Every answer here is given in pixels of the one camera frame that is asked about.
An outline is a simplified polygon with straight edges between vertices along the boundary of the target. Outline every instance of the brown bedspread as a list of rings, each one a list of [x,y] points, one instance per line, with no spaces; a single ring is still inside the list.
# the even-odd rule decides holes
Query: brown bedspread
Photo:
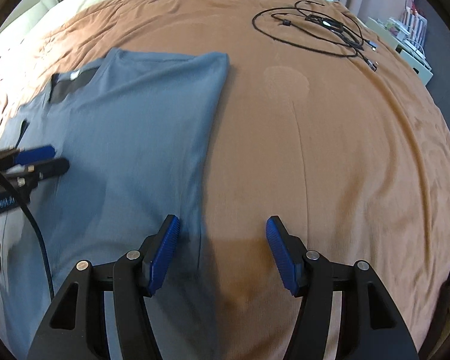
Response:
[[[108,0],[2,57],[23,73],[0,74],[0,110],[13,115],[52,73],[111,47],[228,53],[203,191],[203,263],[216,278],[224,358],[281,359],[293,329],[300,300],[272,260],[264,231],[271,215],[331,261],[370,261],[420,347],[450,270],[450,132],[416,73],[372,32],[364,30],[379,49],[365,54],[377,72],[252,28],[259,11],[296,1]],[[325,7],[313,9],[347,21],[341,4],[320,1]],[[271,19],[260,23],[340,51]]]

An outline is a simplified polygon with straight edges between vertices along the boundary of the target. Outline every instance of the black cable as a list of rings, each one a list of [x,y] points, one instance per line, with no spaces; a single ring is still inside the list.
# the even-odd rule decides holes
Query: black cable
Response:
[[[324,54],[324,55],[328,55],[328,56],[334,56],[334,57],[338,57],[338,58],[354,58],[354,57],[360,56],[368,64],[368,66],[370,68],[372,68],[374,71],[377,69],[377,67],[362,53],[362,51],[364,51],[363,45],[365,44],[365,42],[368,44],[370,44],[370,43],[368,40],[364,39],[362,30],[361,30],[359,24],[355,20],[353,20],[348,15],[342,13],[343,16],[345,16],[347,19],[349,19],[350,21],[352,21],[354,23],[354,25],[358,28],[358,33],[356,33],[354,30],[352,30],[346,24],[342,23],[341,21],[339,21],[339,20],[335,19],[334,17],[331,17],[325,13],[318,12],[318,11],[315,11],[312,9],[299,7],[299,4],[301,4],[301,3],[317,4],[317,5],[324,6],[323,4],[315,3],[314,1],[310,1],[310,0],[299,0],[294,4],[293,7],[277,7],[277,8],[265,9],[262,12],[258,12],[253,17],[252,26],[255,30],[266,35],[269,38],[272,38],[274,41],[281,42],[284,44],[289,44],[291,46],[298,47],[298,48],[308,50],[308,51],[312,51],[315,53]],[[338,52],[331,52],[331,51],[327,51],[327,50],[317,49],[314,47],[308,47],[303,44],[298,44],[295,42],[291,42],[289,40],[279,38],[278,36],[274,36],[271,33],[268,33],[266,31],[262,30],[261,28],[259,28],[256,23],[258,17],[260,17],[268,12],[276,12],[276,13],[270,14],[270,17],[272,17],[275,20],[281,21],[283,26],[296,28],[297,30],[299,30],[299,31],[305,33],[306,35],[309,35],[315,39],[318,39],[318,40],[321,40],[321,41],[324,41],[324,42],[327,42],[330,44],[334,44],[337,46],[342,46],[347,49],[351,49],[351,50],[353,50],[353,52],[351,54],[342,54],[342,53],[338,53]],[[303,20],[306,22],[318,25],[319,27],[322,27],[322,28],[328,30],[329,32],[331,32],[332,34],[334,34],[335,36],[337,36],[341,40],[341,42],[321,37],[319,35],[314,34],[313,32],[308,31],[307,29],[305,29],[303,27],[300,27],[299,25],[293,23],[291,20],[282,19],[282,18],[278,17],[278,16],[286,16],[286,15],[299,16],[299,17],[303,18]]]
[[[50,263],[48,262],[47,249],[45,247],[42,232],[40,231],[40,228],[38,227],[38,224],[35,221],[34,216],[28,209],[27,202],[25,202],[20,193],[18,193],[18,191],[10,184],[10,181],[8,181],[1,172],[0,172],[0,186],[3,187],[8,193],[10,193],[13,199],[15,199],[15,201],[18,203],[23,213],[29,220],[31,227],[35,231],[35,235],[37,236],[38,244],[40,246],[40,251],[42,252],[43,265],[45,267],[45,274],[48,282],[48,291],[50,292],[50,300],[53,300],[53,298],[55,297],[55,292],[53,289]]]

